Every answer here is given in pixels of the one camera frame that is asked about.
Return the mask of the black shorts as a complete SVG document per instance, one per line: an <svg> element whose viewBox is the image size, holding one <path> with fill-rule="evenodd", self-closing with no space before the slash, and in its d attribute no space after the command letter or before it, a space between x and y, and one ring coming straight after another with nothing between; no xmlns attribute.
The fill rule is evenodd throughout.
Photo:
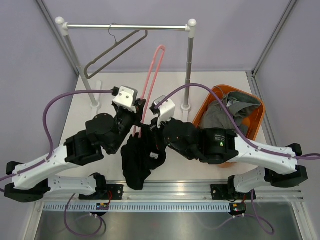
<svg viewBox="0 0 320 240"><path fill-rule="evenodd" d="M162 166L167 158L167 146L159 132L142 129L130 136L121 148L122 173L129 188L139 191L152 171Z"/></svg>

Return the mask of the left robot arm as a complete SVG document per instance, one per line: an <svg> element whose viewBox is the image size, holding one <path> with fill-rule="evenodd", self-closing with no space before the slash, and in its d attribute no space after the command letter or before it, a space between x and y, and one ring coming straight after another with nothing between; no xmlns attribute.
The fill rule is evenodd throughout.
<svg viewBox="0 0 320 240"><path fill-rule="evenodd" d="M56 194L78 194L81 200L108 199L112 193L100 173L87 177L62 177L60 172L100 161L104 153L118 152L132 127L143 116L146 100L137 99L133 111L114 105L116 115L100 113L85 123L85 130L67 138L50 157L29 163L11 161L7 174L12 183L4 187L4 196L20 203L36 202Z"/></svg>

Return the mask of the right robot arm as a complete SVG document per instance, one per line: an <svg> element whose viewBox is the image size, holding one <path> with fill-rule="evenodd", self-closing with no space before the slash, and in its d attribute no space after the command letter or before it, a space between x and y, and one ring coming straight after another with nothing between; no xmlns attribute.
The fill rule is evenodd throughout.
<svg viewBox="0 0 320 240"><path fill-rule="evenodd" d="M188 160L209 165L245 163L256 168L228 177L226 192L233 199L259 187L293 188L308 179L307 169L298 164L295 148L275 147L241 137L222 128L199 129L190 122L171 118L151 120L150 129L160 142Z"/></svg>

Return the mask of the grey shorts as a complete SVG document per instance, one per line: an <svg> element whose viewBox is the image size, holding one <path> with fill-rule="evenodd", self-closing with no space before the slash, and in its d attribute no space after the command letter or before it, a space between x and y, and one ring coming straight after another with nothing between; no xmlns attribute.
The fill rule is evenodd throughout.
<svg viewBox="0 0 320 240"><path fill-rule="evenodd" d="M243 119L249 117L254 110L258 109L261 106L261 102L258 99L239 91L231 91L225 94L221 99L221 102L233 117L234 122L239 130L246 135L249 127L243 124ZM236 130L226 112L217 100L212 101L208 105L207 110L204 111L199 123L199 128L221 128L225 130Z"/></svg>

